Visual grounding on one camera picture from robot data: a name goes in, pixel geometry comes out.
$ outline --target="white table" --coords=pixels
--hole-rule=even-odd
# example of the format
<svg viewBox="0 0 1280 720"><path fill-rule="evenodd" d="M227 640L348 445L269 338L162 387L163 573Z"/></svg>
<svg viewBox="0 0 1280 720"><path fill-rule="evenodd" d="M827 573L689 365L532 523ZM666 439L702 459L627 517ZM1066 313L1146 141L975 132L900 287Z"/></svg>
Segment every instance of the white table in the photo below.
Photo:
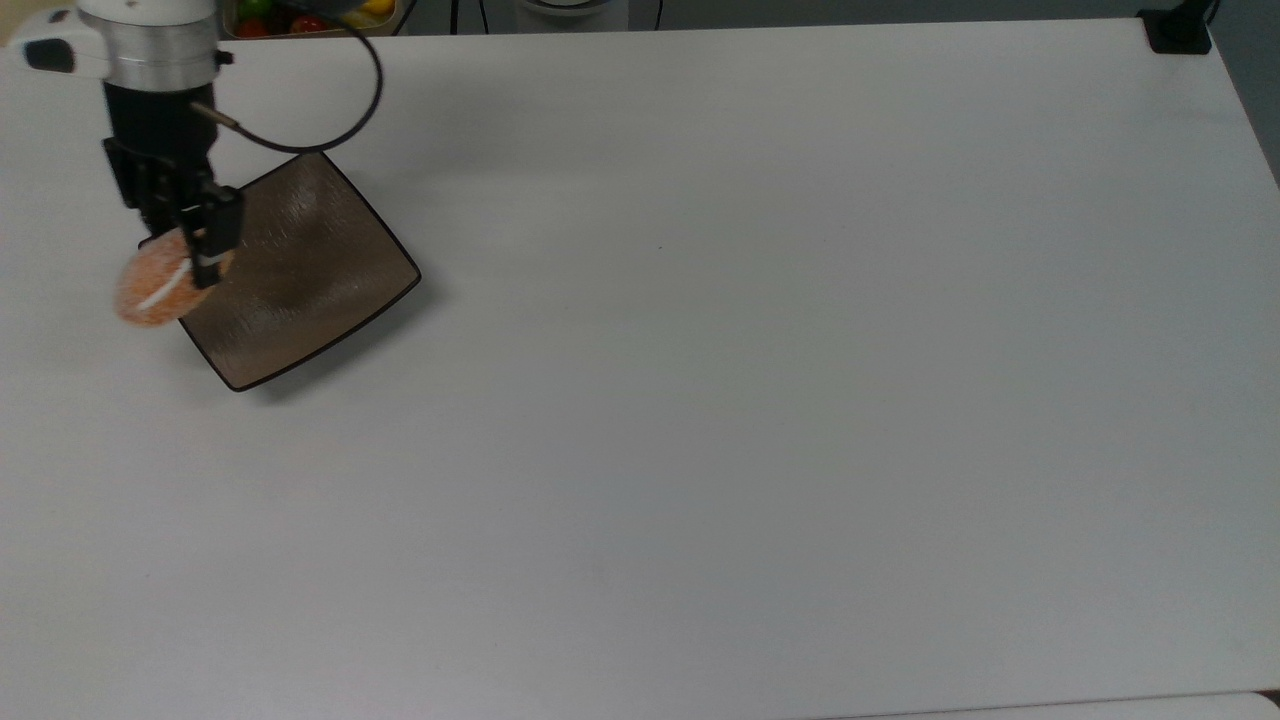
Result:
<svg viewBox="0 0 1280 720"><path fill-rule="evenodd" d="M1280 710L1257 694L1220 694L925 712L911 720L1280 720Z"/></svg>
<svg viewBox="0 0 1280 720"><path fill-rule="evenodd" d="M140 224L99 90L0 72L0 715L1280 685L1280 193L1216 54L1135 20L379 47L333 156L429 277L247 395L110 314ZM232 49L247 127L358 113L353 44Z"/></svg>

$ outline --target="white stripe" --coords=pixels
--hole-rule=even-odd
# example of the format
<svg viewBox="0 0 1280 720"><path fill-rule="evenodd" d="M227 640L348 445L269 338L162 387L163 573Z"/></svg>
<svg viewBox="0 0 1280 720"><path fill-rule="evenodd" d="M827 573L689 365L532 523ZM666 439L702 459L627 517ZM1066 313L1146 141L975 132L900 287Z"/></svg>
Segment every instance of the white stripe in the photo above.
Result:
<svg viewBox="0 0 1280 720"><path fill-rule="evenodd" d="M178 269L173 272L173 277L169 278L169 282L156 288L156 291L148 295L146 300L138 302L138 311L150 310L152 305L164 300L164 296L169 295L170 290L178 287L178 283L182 282L182 277L186 275L189 269L191 258L183 258L182 263L178 263Z"/></svg>

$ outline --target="black clamp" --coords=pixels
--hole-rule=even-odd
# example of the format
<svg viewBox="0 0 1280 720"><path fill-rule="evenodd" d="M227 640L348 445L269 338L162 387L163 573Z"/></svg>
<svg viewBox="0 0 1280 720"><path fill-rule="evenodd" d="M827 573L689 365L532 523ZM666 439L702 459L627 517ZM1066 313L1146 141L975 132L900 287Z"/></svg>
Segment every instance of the black clamp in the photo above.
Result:
<svg viewBox="0 0 1280 720"><path fill-rule="evenodd" d="M219 186L207 163L180 168L168 158L141 155L114 137L102 141L124 206L138 210L152 236L180 228L197 288L218 284L218 261L239 245L244 197Z"/></svg>

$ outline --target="black cable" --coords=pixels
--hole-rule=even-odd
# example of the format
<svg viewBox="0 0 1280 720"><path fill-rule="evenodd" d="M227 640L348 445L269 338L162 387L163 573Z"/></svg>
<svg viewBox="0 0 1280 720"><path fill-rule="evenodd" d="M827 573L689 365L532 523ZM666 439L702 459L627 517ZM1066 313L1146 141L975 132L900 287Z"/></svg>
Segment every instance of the black cable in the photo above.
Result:
<svg viewBox="0 0 1280 720"><path fill-rule="evenodd" d="M310 9L307 9L307 12L315 14ZM236 118L219 113L218 110L210 108L209 105L204 105L201 102L192 102L191 109L214 120L215 123L239 133L250 142L255 142L269 150L275 150L276 152L291 152L293 155L303 155L307 152L324 152L325 150L333 150L334 147L338 147L343 142L347 142L348 140L355 137L357 132L365 129L365 126L369 124L369 119L372 118L374 113L378 110L378 104L381 102L383 100L383 81L384 81L383 60L381 58L378 56L378 50L374 47L374 44L369 42L369 38L365 37L365 33L356 29L355 26L352 26L351 23L348 23L342 18L330 18L325 15L319 15L319 17L324 20L328 20L340 27L342 29L347 31L347 33L349 33L352 37L358 40L360 44L365 46L365 50L369 50L369 56L372 58L374 60L374 72L378 76L376 85L374 86L374 99L369 102L369 109L365 110L365 114L361 115L358 120L356 120L356 124L353 124L351 129L330 140L329 142L321 142L319 145L283 145L279 142L273 142L270 140L266 140L265 137L257 136L244 129L243 127L241 127L239 122Z"/></svg>

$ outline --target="yellow fruit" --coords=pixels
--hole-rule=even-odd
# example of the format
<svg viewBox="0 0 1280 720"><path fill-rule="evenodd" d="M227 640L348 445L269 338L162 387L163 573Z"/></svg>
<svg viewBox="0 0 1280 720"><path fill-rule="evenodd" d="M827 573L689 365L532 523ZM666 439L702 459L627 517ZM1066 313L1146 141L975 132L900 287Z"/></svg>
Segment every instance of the yellow fruit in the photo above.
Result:
<svg viewBox="0 0 1280 720"><path fill-rule="evenodd" d="M389 15L396 9L396 0L366 0L360 9L374 15Z"/></svg>

